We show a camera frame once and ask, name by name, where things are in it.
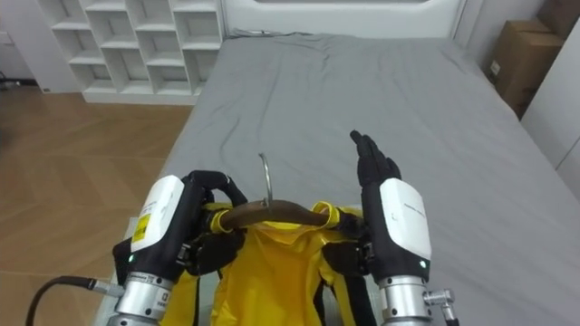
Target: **yellow label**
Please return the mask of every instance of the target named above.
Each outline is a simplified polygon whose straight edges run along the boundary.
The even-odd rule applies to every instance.
[[[145,231],[147,231],[147,224],[149,223],[150,216],[151,214],[146,214],[139,217],[139,221],[137,221],[137,228],[135,229],[135,233],[130,240],[131,242],[138,242],[139,240],[143,240],[145,237]]]

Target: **cardboard box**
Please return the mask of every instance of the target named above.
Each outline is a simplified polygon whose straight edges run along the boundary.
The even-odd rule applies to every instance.
[[[504,26],[486,75],[520,119],[563,44],[540,22]]]
[[[546,0],[537,18],[562,38],[567,38],[580,16],[580,0]]]

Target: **clothes hanger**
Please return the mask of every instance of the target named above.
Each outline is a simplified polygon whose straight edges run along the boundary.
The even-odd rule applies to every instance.
[[[312,212],[296,203],[274,200],[270,171],[264,153],[259,154],[266,175],[266,197],[263,200],[234,207],[219,219],[225,230],[243,228],[261,222],[280,222],[322,226],[328,223],[328,214]]]

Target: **connector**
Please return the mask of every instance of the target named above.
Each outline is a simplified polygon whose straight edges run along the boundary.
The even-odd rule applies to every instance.
[[[106,283],[103,281],[97,281],[92,290],[115,298],[121,298],[125,293],[125,289],[123,289],[122,286],[113,283]]]

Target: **white cabinet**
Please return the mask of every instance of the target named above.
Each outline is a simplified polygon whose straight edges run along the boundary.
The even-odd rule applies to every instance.
[[[580,24],[568,37],[522,119],[557,168],[580,139]]]
[[[219,0],[38,0],[88,102],[194,104],[224,33]]]

